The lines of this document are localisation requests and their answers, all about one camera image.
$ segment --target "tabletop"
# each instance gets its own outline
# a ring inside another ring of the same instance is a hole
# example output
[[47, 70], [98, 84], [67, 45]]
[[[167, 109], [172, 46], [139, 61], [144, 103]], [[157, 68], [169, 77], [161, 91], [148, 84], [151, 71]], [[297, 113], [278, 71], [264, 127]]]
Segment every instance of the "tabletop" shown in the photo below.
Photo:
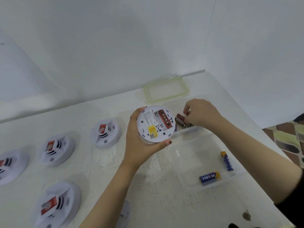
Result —
[[[190, 89], [187, 98], [205, 95], [230, 122], [286, 157], [210, 73], [184, 80]], [[131, 113], [145, 105], [143, 90], [138, 89], [0, 124], [0, 153], [21, 147], [30, 153], [25, 171], [0, 186], [1, 227], [33, 227], [29, 217], [37, 198], [60, 180], [80, 187], [80, 208], [68, 225], [78, 227], [123, 159]], [[111, 117], [121, 126], [122, 136], [113, 147], [100, 150], [89, 141], [89, 130], [98, 121]], [[39, 162], [37, 149], [59, 133], [74, 138], [76, 148], [64, 163], [48, 168]], [[154, 154], [138, 170], [127, 199], [131, 202], [127, 227], [228, 227], [235, 223], [239, 227], [269, 228], [289, 224], [247, 172], [229, 182], [189, 193], [172, 169], [167, 148]], [[242, 217], [246, 210], [251, 221]]]

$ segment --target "smoke detector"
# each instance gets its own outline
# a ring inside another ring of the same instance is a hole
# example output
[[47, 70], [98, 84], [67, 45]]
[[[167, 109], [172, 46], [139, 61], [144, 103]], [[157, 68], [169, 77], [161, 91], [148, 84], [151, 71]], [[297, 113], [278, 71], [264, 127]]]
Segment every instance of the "smoke detector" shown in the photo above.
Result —
[[75, 149], [75, 142], [68, 135], [55, 135], [41, 147], [41, 161], [47, 166], [57, 166], [67, 160]]
[[114, 119], [97, 122], [90, 131], [90, 140], [99, 149], [113, 146], [120, 138], [121, 130]]
[[20, 150], [7, 151], [0, 155], [0, 185], [16, 179], [26, 168], [29, 156]]
[[174, 116], [165, 107], [147, 107], [137, 118], [137, 129], [142, 139], [146, 142], [162, 142], [170, 138], [174, 133]]
[[120, 217], [117, 221], [116, 228], [125, 228], [130, 219], [131, 204], [129, 201], [125, 200], [123, 205], [124, 206], [120, 212]]
[[77, 214], [81, 193], [77, 185], [61, 181], [50, 186], [38, 199], [33, 211], [36, 228], [67, 226]]

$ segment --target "blue and orange battery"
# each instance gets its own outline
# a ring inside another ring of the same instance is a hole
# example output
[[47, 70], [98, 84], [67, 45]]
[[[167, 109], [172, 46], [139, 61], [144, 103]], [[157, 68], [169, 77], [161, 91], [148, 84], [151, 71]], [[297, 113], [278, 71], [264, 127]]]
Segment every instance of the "blue and orange battery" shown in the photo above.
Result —
[[209, 181], [209, 180], [212, 180], [212, 179], [217, 179], [217, 178], [220, 178], [220, 177], [221, 177], [221, 175], [219, 174], [219, 172], [215, 171], [215, 172], [200, 176], [200, 180], [201, 180], [202, 183], [204, 183], [206, 181]]
[[222, 152], [221, 152], [221, 156], [222, 156], [222, 159], [223, 159], [223, 161], [224, 161], [224, 163], [225, 163], [225, 165], [226, 165], [226, 167], [227, 167], [227, 170], [228, 170], [228, 171], [234, 170], [234, 169], [232, 168], [232, 165], [231, 165], [230, 161], [229, 161], [228, 155], [226, 154], [225, 151], [222, 151]]

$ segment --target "person's right hand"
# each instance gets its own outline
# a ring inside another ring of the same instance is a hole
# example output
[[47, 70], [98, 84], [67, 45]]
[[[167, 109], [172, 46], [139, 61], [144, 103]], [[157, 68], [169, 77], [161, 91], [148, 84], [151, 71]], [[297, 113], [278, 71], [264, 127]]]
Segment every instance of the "person's right hand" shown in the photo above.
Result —
[[205, 99], [195, 98], [188, 101], [184, 107], [183, 113], [187, 115], [185, 119], [186, 124], [191, 123], [206, 129], [211, 129], [223, 119], [214, 105]]

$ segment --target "patterned floor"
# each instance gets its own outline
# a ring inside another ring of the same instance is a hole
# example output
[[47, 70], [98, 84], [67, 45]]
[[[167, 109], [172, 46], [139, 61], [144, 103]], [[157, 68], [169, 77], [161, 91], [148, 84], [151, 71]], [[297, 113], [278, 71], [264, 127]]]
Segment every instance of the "patterned floor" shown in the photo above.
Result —
[[304, 168], [304, 120], [286, 122], [265, 128], [263, 131], [291, 161]]

